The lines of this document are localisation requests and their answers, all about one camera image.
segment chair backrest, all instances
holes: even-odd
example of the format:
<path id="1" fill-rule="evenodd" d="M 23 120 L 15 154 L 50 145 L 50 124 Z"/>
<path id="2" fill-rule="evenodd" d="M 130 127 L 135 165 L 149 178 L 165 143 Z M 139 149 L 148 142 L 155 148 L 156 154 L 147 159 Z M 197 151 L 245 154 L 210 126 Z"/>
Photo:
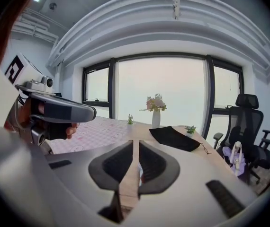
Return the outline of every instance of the chair backrest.
<path id="1" fill-rule="evenodd" d="M 263 113 L 255 110 L 259 107 L 257 96 L 240 94 L 236 105 L 229 109 L 229 127 L 221 145 L 233 147 L 240 141 L 246 153 L 253 146 L 263 120 Z"/>

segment chair armrest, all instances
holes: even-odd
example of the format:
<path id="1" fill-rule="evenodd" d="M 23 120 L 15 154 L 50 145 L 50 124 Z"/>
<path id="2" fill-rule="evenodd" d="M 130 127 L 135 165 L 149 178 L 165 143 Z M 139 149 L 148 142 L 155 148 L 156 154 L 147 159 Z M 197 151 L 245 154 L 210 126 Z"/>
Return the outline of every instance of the chair armrest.
<path id="1" fill-rule="evenodd" d="M 213 139 L 215 140 L 215 144 L 214 144 L 214 149 L 215 149 L 215 150 L 217 149 L 218 142 L 219 142 L 219 140 L 221 139 L 221 137 L 222 137 L 223 135 L 224 135 L 223 133 L 216 133 L 216 134 L 213 136 Z"/>
<path id="2" fill-rule="evenodd" d="M 262 130 L 262 132 L 267 133 L 267 134 L 270 134 L 270 131 L 269 130 Z"/>
<path id="3" fill-rule="evenodd" d="M 221 139 L 221 137 L 223 137 L 223 133 L 216 133 L 214 136 L 213 136 L 213 139 L 215 139 L 215 140 L 220 140 Z"/>
<path id="4" fill-rule="evenodd" d="M 268 144 L 268 145 L 270 145 L 270 140 L 269 139 L 262 138 L 261 141 Z"/>

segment chair headrest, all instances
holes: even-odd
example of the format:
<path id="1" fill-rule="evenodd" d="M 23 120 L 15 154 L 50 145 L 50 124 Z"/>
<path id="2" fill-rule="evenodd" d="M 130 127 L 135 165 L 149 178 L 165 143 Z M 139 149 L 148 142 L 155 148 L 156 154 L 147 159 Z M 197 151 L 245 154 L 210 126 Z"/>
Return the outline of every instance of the chair headrest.
<path id="1" fill-rule="evenodd" d="M 239 94 L 236 99 L 236 106 L 245 108 L 259 108 L 259 103 L 256 95 Z"/>

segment window frame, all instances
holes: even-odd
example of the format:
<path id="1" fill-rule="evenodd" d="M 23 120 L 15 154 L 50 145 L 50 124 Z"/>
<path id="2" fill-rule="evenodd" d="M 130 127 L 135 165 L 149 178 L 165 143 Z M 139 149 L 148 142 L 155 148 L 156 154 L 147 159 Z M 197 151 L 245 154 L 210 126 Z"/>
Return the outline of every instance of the window frame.
<path id="1" fill-rule="evenodd" d="M 244 93 L 244 79 L 243 79 L 243 69 L 241 66 L 235 65 L 228 61 L 219 59 L 211 55 L 200 55 L 193 53 L 182 53 L 182 52 L 152 52 L 152 53 L 142 53 L 134 54 L 128 56 L 122 56 L 119 58 L 111 58 L 110 60 L 103 61 L 92 66 L 83 68 L 82 76 L 82 103 L 90 106 L 108 107 L 109 108 L 109 118 L 115 119 L 115 70 L 116 63 L 119 61 L 143 59 L 143 58 L 153 58 L 153 57 L 184 57 L 191 59 L 200 59 L 206 61 L 206 72 L 207 72 L 207 105 L 205 112 L 204 126 L 201 136 L 206 139 L 211 125 L 212 115 L 229 115 L 228 106 L 226 108 L 215 108 L 215 73 L 214 67 L 220 67 L 225 70 L 235 72 L 239 75 L 239 92 Z M 87 74 L 94 70 L 102 70 L 109 68 L 108 71 L 108 101 L 107 102 L 95 102 L 86 101 L 86 83 Z"/>

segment black rubber pad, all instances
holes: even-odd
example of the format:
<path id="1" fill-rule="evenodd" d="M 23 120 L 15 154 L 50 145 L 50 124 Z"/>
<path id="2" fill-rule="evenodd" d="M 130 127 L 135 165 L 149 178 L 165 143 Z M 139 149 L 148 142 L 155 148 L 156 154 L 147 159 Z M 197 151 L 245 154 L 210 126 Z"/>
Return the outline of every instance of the black rubber pad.
<path id="1" fill-rule="evenodd" d="M 244 206 L 222 185 L 220 181 L 212 180 L 206 186 L 213 194 L 225 214 L 231 218 L 244 209 Z"/>

